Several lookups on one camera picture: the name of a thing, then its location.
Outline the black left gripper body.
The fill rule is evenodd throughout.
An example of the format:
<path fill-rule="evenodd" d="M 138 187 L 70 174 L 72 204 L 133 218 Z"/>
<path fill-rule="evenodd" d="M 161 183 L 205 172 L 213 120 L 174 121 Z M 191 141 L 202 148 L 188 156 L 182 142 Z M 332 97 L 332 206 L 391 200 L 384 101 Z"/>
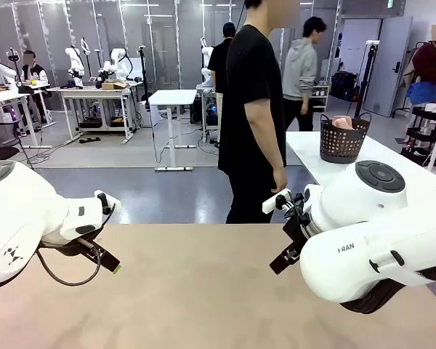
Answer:
<path fill-rule="evenodd" d="M 78 254 L 85 256 L 85 251 L 97 244 L 95 239 L 102 230 L 103 226 L 82 225 L 65 231 L 52 232 L 42 238 L 39 248 L 56 249 L 67 257 Z"/>

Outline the person's right hand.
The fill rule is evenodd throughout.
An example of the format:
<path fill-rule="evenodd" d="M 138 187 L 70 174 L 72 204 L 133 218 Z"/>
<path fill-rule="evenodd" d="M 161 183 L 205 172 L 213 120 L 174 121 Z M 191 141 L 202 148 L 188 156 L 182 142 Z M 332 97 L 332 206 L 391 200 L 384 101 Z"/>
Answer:
<path fill-rule="evenodd" d="M 279 193 L 284 190 L 288 184 L 288 178 L 284 167 L 273 170 L 273 179 L 275 182 L 275 188 L 272 189 L 273 193 Z"/>

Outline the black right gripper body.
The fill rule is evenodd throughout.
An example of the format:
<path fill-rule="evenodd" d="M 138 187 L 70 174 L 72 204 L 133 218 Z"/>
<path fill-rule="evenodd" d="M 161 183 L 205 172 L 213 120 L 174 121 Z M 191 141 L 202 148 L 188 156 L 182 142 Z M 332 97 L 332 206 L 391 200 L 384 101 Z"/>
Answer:
<path fill-rule="evenodd" d="M 284 217 L 286 223 L 283 226 L 283 231 L 292 240 L 285 250 L 287 252 L 300 252 L 310 237 L 307 232 L 307 226 L 310 224 L 309 215 L 308 213 L 287 212 Z"/>

